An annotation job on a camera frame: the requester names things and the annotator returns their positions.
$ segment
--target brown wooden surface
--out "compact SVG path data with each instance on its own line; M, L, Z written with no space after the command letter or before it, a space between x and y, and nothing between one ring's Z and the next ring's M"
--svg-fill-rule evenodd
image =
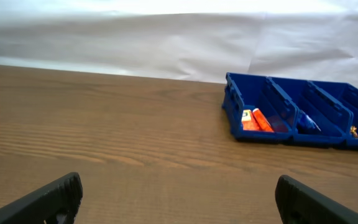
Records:
M358 152L237 142L224 85L0 66L0 207L70 171L76 223L281 223L288 174L358 212Z

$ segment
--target orange tube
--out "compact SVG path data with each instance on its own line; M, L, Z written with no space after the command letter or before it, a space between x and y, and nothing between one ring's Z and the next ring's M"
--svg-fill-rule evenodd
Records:
M252 111L252 114L254 115L256 121L258 122L261 130L263 131L268 131L268 132L274 132L271 125L269 124L269 122L267 121L266 117L264 116L264 114L260 111L260 109L255 108Z
M244 110L242 112L242 129L246 131L261 131L261 128L256 122L254 115L252 115L251 110Z

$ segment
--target white backdrop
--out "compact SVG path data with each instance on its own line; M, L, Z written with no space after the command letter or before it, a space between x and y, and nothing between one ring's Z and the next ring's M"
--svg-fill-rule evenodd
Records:
M358 1L0 0L0 64L221 83L241 72L358 87Z

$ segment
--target blue package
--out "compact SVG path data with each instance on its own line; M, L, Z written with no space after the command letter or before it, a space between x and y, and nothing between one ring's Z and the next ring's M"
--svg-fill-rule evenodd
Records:
M300 134L322 134L318 125L303 111L299 110L300 118L297 125Z

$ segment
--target black plastic part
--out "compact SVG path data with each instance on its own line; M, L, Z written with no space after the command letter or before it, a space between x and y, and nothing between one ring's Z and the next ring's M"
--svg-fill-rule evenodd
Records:
M72 172L0 208L0 223L72 224L83 193Z
M282 175L275 198L284 224L358 224L358 213Z

